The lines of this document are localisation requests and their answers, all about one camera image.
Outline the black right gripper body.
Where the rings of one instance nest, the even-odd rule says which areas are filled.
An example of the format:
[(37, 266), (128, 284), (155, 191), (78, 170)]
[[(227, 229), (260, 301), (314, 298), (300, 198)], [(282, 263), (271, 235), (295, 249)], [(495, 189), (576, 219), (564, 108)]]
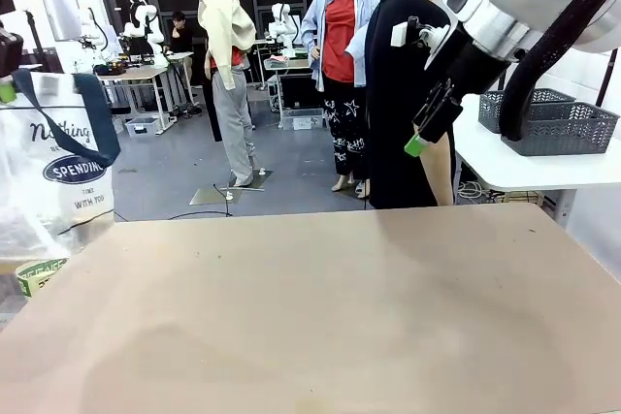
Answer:
[(508, 66), (508, 61), (479, 49), (463, 28), (456, 28), (431, 58), (426, 73), (432, 85), (450, 84), (453, 94), (482, 94)]

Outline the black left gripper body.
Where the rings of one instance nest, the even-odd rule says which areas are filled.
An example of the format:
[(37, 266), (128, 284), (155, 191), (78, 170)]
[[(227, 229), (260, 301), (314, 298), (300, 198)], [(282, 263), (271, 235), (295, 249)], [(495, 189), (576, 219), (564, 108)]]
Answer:
[(0, 31), (0, 77), (9, 76), (21, 61), (23, 39), (16, 33), (4, 28)]

